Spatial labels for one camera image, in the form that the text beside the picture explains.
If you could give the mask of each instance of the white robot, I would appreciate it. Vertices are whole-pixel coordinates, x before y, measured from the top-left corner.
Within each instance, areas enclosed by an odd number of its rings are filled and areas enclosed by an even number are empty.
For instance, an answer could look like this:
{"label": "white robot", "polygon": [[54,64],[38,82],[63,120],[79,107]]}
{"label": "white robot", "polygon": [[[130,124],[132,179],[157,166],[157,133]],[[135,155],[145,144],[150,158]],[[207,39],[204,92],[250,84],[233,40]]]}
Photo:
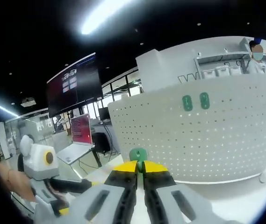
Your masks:
{"label": "white robot", "polygon": [[31,178],[32,191],[36,197],[35,224],[52,223],[68,212],[69,203],[60,193],[83,193],[92,186],[88,180],[76,182],[60,179],[53,147],[34,144],[30,137],[24,135],[20,150],[24,172]]}

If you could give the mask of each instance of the ceiling light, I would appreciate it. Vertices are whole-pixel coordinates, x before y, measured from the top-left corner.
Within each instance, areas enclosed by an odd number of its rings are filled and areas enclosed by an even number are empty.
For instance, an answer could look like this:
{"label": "ceiling light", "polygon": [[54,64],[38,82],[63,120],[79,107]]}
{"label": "ceiling light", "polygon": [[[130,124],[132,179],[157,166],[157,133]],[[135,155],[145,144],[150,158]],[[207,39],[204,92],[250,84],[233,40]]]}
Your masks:
{"label": "ceiling light", "polygon": [[4,108],[2,106],[0,106],[0,109],[3,110],[3,111],[5,111],[5,112],[7,112],[7,113],[9,113],[9,114],[11,114],[12,116],[15,116],[17,118],[20,117],[19,115],[15,114],[15,113],[12,113],[11,111],[7,110],[6,108]]}
{"label": "ceiling light", "polygon": [[31,122],[33,122],[33,123],[37,123],[37,122],[35,122],[35,121],[33,121],[33,120],[29,120],[29,119],[26,119],[26,120],[31,121]]}
{"label": "ceiling light", "polygon": [[132,0],[104,0],[87,18],[82,28],[82,34],[90,34],[117,10]]}

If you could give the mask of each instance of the face mask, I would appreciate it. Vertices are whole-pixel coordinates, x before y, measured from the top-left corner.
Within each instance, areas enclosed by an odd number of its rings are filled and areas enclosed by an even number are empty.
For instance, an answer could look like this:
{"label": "face mask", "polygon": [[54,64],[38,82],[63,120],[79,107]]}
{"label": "face mask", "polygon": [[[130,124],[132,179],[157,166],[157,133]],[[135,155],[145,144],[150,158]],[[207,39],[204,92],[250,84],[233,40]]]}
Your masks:
{"label": "face mask", "polygon": [[262,60],[263,56],[264,56],[263,53],[257,53],[257,52],[253,53],[253,57],[257,61]]}

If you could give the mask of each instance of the red screen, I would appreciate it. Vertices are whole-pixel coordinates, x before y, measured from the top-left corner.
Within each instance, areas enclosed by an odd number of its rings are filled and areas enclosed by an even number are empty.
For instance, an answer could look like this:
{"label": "red screen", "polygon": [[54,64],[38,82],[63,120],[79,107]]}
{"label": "red screen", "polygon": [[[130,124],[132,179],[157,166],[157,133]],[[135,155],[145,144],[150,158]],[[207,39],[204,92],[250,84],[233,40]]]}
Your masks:
{"label": "red screen", "polygon": [[72,140],[75,142],[92,144],[91,131],[89,126],[89,115],[84,114],[71,119]]}

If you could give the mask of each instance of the green handle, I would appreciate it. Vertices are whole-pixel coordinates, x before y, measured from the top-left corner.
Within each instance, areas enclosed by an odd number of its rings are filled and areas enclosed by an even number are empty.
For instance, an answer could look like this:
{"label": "green handle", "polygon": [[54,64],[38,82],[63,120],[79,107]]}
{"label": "green handle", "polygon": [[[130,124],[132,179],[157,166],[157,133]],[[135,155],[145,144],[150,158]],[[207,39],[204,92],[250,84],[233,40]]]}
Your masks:
{"label": "green handle", "polygon": [[142,162],[147,160],[147,152],[144,148],[134,148],[129,152],[129,159],[131,161],[137,160],[138,170],[142,173]]}
{"label": "green handle", "polygon": [[183,106],[185,111],[191,111],[193,109],[192,99],[189,95],[183,96]]}
{"label": "green handle", "polygon": [[209,109],[210,105],[209,105],[208,94],[206,92],[203,92],[200,94],[199,98],[200,98],[201,108],[204,110]]}

